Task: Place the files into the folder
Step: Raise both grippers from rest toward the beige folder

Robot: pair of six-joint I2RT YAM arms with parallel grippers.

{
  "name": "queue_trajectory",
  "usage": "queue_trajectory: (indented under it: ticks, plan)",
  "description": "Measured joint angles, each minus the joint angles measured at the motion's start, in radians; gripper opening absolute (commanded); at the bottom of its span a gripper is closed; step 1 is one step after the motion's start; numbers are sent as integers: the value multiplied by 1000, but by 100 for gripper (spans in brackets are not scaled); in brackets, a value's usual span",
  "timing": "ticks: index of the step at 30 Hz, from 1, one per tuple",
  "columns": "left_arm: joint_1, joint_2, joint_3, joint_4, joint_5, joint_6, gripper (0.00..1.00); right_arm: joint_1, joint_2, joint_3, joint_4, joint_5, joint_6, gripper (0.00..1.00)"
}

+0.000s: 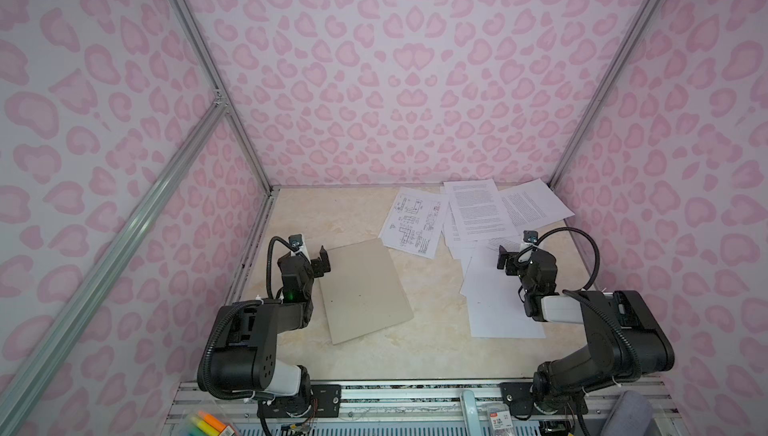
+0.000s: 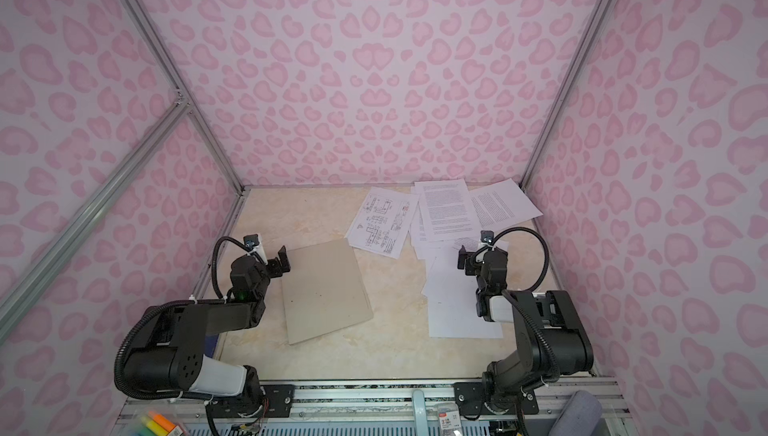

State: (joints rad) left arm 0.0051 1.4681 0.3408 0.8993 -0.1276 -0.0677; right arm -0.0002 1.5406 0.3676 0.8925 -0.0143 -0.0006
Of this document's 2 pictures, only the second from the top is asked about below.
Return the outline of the translucent beige file folder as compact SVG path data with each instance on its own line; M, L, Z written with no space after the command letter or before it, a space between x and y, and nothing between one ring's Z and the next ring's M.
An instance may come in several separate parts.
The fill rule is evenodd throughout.
M282 276L290 345L367 322L373 310L355 252L337 239L287 252Z

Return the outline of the technical drawing paper sheet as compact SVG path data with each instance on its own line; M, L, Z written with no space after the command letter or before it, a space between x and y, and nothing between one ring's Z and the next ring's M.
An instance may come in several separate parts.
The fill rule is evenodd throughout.
M418 196L371 188L345 238L353 248L398 259L418 206Z

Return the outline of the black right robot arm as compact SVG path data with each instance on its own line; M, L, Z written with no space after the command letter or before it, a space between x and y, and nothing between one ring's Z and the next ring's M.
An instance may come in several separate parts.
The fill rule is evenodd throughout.
M474 309L486 322L514 325L516 350L491 362L475 383L453 385L454 402L470 420L482 415L539 412L535 390L588 371L594 352L569 294L507 288L506 251L458 251L457 268L475 279Z

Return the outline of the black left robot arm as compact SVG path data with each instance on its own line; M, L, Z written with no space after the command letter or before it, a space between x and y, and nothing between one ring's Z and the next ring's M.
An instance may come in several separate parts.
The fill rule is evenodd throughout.
M257 327L271 281L290 270L284 246L268 260L250 251L231 265L229 295L149 307L117 351L116 388L136 400L201 401L211 418L265 416L268 396L257 370L213 359L205 354L206 341Z

